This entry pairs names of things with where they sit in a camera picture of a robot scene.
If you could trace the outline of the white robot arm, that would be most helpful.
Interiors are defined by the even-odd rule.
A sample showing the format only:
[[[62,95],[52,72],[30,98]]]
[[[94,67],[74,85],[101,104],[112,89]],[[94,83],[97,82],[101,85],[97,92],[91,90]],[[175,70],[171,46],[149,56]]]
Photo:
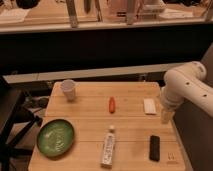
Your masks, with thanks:
[[[185,63],[165,73],[165,86],[159,95],[163,124],[167,124],[172,119],[185,99],[213,117],[213,88],[204,83],[206,76],[205,66],[198,61]]]

